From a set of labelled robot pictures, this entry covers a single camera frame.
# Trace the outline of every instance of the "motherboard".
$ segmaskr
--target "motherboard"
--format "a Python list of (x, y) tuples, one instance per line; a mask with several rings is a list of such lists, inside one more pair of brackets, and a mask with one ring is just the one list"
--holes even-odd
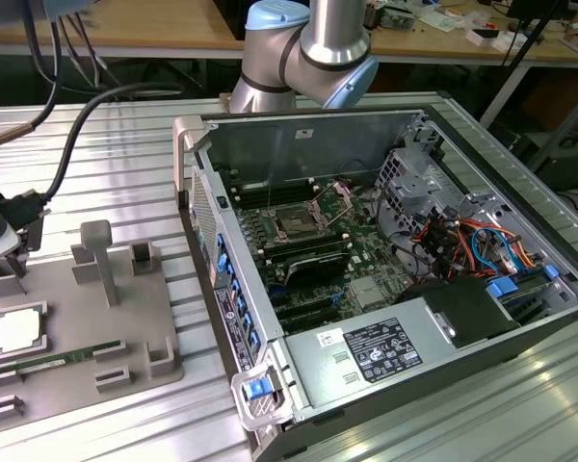
[(288, 334), (388, 306), (411, 284), (368, 195), (343, 181), (243, 191), (233, 203)]

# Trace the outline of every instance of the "warning label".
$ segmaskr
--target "warning label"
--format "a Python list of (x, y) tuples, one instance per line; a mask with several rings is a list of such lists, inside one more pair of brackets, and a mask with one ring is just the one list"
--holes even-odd
[(362, 375), (371, 383), (422, 364), (396, 318), (347, 332), (345, 341)]

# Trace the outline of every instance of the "aluminum workbench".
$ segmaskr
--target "aluminum workbench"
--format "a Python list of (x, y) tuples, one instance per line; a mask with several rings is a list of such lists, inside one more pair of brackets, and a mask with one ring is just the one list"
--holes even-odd
[[(445, 114), (578, 250), (578, 224), (569, 220), (571, 212), (564, 203), (518, 165), (503, 162), (503, 147), (471, 123), (453, 100), (437, 93), (402, 93), (362, 101), (407, 103), (432, 104)], [(0, 131), (28, 120), (36, 110), (0, 109)], [(79, 106), (59, 107), (35, 134), (0, 148), (2, 193), (47, 188), (79, 110)], [(1, 432), (0, 460), (250, 460), (172, 184), (173, 120), (220, 111), (216, 100), (112, 104), (95, 111), (77, 142), (64, 185), (51, 203), (43, 246), (30, 259), (32, 264), (67, 255), (85, 220), (108, 219), (115, 247), (153, 240), (162, 253), (184, 378)], [(475, 173), (454, 173), (464, 184), (479, 188), (482, 179)], [(367, 458), (578, 460), (578, 322), (511, 362), (345, 432), (294, 460)]]

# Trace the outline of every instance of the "blue latch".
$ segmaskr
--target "blue latch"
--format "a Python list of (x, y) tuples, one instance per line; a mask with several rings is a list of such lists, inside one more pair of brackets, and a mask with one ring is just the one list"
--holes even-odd
[(250, 332), (250, 343), (252, 344), (252, 348), (257, 351), (259, 349), (259, 336), (257, 335), (257, 333), (253, 330), (252, 332)]
[(488, 291), (497, 298), (516, 292), (518, 286), (512, 281), (509, 276), (499, 277), (490, 282), (488, 285)]
[(219, 257), (219, 263), (216, 264), (216, 268), (219, 269), (221, 272), (225, 272), (227, 269), (227, 262), (229, 261), (229, 257), (227, 257), (226, 253), (223, 253)]
[(252, 326), (252, 319), (250, 318), (250, 314), (246, 313), (244, 316), (244, 330), (249, 333), (249, 329)]
[(240, 288), (240, 283), (238, 282), (237, 279), (234, 279), (233, 282), (231, 283), (231, 289), (233, 289), (233, 292), (235, 292), (236, 295), (239, 295), (240, 292), (242, 291), (242, 289)]
[(238, 315), (243, 317), (245, 311), (247, 311), (247, 303), (244, 301), (244, 297), (240, 295), (238, 296)]
[(274, 392), (272, 380), (269, 378), (261, 378), (259, 380), (253, 380), (252, 382), (245, 383), (244, 392), (246, 393), (248, 401), (271, 395)]
[(559, 277), (559, 270), (554, 267), (554, 265), (546, 265), (543, 267), (543, 272), (546, 273), (550, 279), (556, 279)]

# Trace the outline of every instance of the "power supply label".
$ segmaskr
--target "power supply label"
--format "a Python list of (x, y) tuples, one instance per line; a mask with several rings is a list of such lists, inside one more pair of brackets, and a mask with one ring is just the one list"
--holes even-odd
[(370, 383), (422, 364), (422, 358), (396, 318), (345, 334), (345, 341)]
[(252, 362), (250, 360), (249, 349), (242, 339), (242, 331), (238, 324), (238, 317), (233, 309), (231, 295), (227, 289), (214, 291), (214, 294), (216, 295), (216, 301), (221, 310), (221, 316), (223, 317), (224, 330), (229, 337), (229, 342), (233, 349), (233, 355), (238, 362), (238, 367), (241, 371), (248, 371), (252, 367)]

